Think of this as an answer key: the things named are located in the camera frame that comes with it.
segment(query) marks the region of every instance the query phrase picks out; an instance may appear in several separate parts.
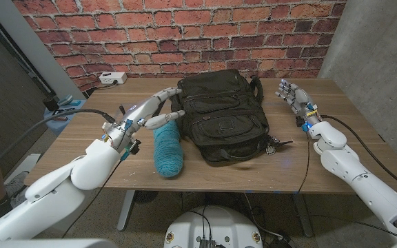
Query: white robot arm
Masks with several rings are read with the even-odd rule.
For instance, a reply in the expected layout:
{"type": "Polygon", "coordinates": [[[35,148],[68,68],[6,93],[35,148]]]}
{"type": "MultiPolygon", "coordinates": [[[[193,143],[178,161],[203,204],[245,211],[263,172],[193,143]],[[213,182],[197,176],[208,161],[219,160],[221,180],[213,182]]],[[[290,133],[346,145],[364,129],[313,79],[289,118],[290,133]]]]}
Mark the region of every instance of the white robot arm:
{"type": "Polygon", "coordinates": [[[323,167],[350,185],[385,228],[397,234],[397,192],[360,163],[356,152],[346,144],[345,135],[321,119],[305,90],[284,79],[279,90],[275,94],[291,106],[297,125],[317,140],[314,149],[321,155],[323,167]]]}
{"type": "Polygon", "coordinates": [[[109,128],[100,140],[87,147],[86,155],[33,183],[26,192],[27,200],[0,218],[0,240],[33,238],[70,215],[82,204],[83,190],[99,187],[119,159],[139,151],[140,141],[133,133],[140,127],[156,129],[185,114],[181,110],[157,116],[168,97],[180,92],[177,88],[162,90],[131,107],[119,123],[104,124],[109,128]]]}

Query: cable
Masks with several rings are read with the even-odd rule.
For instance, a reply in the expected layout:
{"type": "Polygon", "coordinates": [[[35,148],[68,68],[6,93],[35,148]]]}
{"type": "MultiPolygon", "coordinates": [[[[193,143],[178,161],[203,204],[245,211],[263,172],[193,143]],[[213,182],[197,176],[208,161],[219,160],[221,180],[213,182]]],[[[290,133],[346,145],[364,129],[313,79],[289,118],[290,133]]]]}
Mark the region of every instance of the cable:
{"type": "MultiPolygon", "coordinates": [[[[210,227],[210,240],[211,240],[211,237],[212,237],[211,224],[210,224],[209,220],[206,218],[206,216],[204,216],[203,214],[200,214],[196,211],[192,211],[192,210],[189,210],[189,211],[192,213],[198,214],[199,216],[202,216],[202,219],[204,218],[207,221],[207,225],[210,227]]],[[[205,224],[203,224],[203,239],[205,239],[205,224]]]]}
{"type": "Polygon", "coordinates": [[[276,233],[274,233],[274,232],[272,232],[272,231],[269,231],[269,230],[266,230],[265,228],[263,228],[263,227],[261,227],[256,221],[255,221],[255,217],[254,217],[254,215],[252,214],[252,206],[251,206],[251,202],[249,201],[249,198],[247,197],[247,194],[246,193],[244,193],[244,195],[245,195],[245,197],[246,197],[246,200],[247,200],[247,204],[249,205],[249,209],[250,209],[250,214],[251,214],[251,216],[252,216],[252,220],[254,221],[254,224],[259,228],[259,229],[261,229],[261,230],[263,230],[263,231],[265,231],[265,232],[267,232],[268,234],[271,234],[271,235],[274,235],[274,236],[277,236],[280,240],[282,240],[284,237],[282,236],[282,235],[280,235],[280,234],[276,234],[276,233]]]}
{"type": "Polygon", "coordinates": [[[102,112],[100,110],[92,110],[92,109],[68,110],[68,111],[65,111],[65,112],[62,112],[62,113],[59,113],[59,114],[52,115],[52,116],[47,117],[47,118],[43,119],[42,121],[39,121],[38,123],[34,124],[26,132],[24,132],[22,135],[20,135],[20,137],[17,140],[15,140],[11,145],[9,145],[2,153],[0,153],[0,161],[8,152],[10,152],[15,146],[17,146],[29,133],[33,132],[40,125],[42,125],[42,124],[44,124],[44,123],[46,123],[48,121],[51,121],[52,119],[54,119],[56,117],[65,116],[65,115],[69,115],[69,114],[75,114],[75,113],[79,113],[79,112],[89,112],[89,113],[100,114],[109,123],[113,123],[114,122],[114,118],[109,116],[107,113],[102,112]]]}
{"type": "Polygon", "coordinates": [[[309,172],[309,161],[310,161],[310,141],[309,141],[309,134],[306,133],[307,137],[307,167],[306,167],[306,175],[304,175],[303,182],[301,183],[300,188],[298,189],[298,194],[301,191],[301,188],[303,188],[304,182],[306,181],[307,178],[307,173],[309,172]]]}
{"type": "Polygon", "coordinates": [[[122,161],[119,161],[116,165],[116,167],[113,169],[113,171],[111,172],[111,174],[108,176],[107,180],[103,183],[102,187],[100,188],[100,190],[97,192],[96,196],[94,196],[93,200],[90,201],[90,203],[88,204],[88,206],[82,211],[81,214],[79,214],[79,216],[77,216],[76,220],[73,221],[73,223],[67,228],[67,230],[65,231],[65,233],[62,235],[61,238],[65,238],[65,235],[67,235],[68,231],[70,230],[70,228],[72,228],[72,226],[76,223],[76,221],[78,221],[78,219],[80,219],[80,217],[82,217],[82,215],[85,213],[85,211],[87,211],[88,207],[91,206],[91,204],[94,202],[94,200],[96,200],[97,196],[101,193],[102,189],[105,187],[105,185],[107,184],[107,182],[109,181],[109,179],[111,178],[111,176],[113,175],[113,173],[116,171],[117,167],[122,163],[122,161]]]}
{"type": "Polygon", "coordinates": [[[324,218],[332,218],[332,219],[337,219],[337,220],[348,221],[348,222],[351,222],[351,223],[361,224],[361,225],[364,225],[364,226],[373,227],[373,228],[378,229],[378,230],[381,230],[381,231],[385,231],[386,233],[391,234],[391,235],[397,237],[397,234],[395,234],[394,232],[391,232],[391,231],[389,231],[389,230],[383,229],[383,228],[381,228],[381,227],[377,227],[377,226],[375,226],[375,225],[371,225],[371,224],[367,224],[367,223],[362,223],[362,222],[359,222],[359,221],[356,221],[356,220],[348,220],[348,219],[338,218],[338,217],[333,217],[333,216],[325,216],[325,215],[322,215],[322,214],[310,214],[309,216],[324,217],[324,218]]]}
{"type": "Polygon", "coordinates": [[[349,127],[347,124],[345,124],[344,122],[342,122],[341,120],[339,120],[338,118],[335,118],[333,116],[328,116],[326,114],[322,114],[321,115],[322,118],[330,118],[332,120],[338,121],[341,125],[345,126],[359,141],[359,143],[361,143],[361,145],[363,145],[363,147],[367,150],[367,152],[370,154],[370,156],[394,179],[397,180],[397,176],[395,174],[393,174],[391,171],[389,171],[380,161],[378,158],[376,158],[376,156],[373,154],[373,152],[370,151],[370,149],[368,148],[368,146],[366,146],[366,144],[364,143],[364,141],[358,136],[357,133],[355,133],[355,131],[349,127]]]}

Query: electrical outlet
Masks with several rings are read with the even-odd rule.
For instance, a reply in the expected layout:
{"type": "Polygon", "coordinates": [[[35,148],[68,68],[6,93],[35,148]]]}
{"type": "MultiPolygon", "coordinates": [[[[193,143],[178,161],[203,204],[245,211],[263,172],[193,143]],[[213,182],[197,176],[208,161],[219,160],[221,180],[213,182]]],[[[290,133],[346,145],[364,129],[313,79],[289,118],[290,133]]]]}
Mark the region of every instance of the electrical outlet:
{"type": "Polygon", "coordinates": [[[124,84],[127,80],[127,74],[125,72],[104,72],[99,77],[102,84],[112,84],[114,80],[117,80],[118,84],[124,84]]]}

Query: concrete wall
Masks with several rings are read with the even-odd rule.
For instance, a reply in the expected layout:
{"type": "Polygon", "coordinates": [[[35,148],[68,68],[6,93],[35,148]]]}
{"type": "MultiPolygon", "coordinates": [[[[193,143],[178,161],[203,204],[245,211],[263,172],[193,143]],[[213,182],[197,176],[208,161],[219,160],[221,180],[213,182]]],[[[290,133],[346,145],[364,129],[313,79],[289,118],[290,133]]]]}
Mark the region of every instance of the concrete wall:
{"type": "Polygon", "coordinates": [[[347,1],[318,77],[335,80],[397,153],[397,1],[347,1]]]}

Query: black bag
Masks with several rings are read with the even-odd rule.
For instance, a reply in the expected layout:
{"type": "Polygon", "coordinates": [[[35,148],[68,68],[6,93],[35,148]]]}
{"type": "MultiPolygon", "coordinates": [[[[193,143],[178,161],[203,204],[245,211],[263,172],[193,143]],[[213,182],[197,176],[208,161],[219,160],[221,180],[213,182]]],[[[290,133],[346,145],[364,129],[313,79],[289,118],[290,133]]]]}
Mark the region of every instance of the black bag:
{"type": "Polygon", "coordinates": [[[221,70],[187,77],[177,86],[183,91],[171,98],[171,109],[185,110],[177,125],[205,161],[247,161],[266,150],[271,138],[258,77],[248,83],[238,70],[221,70]]]}

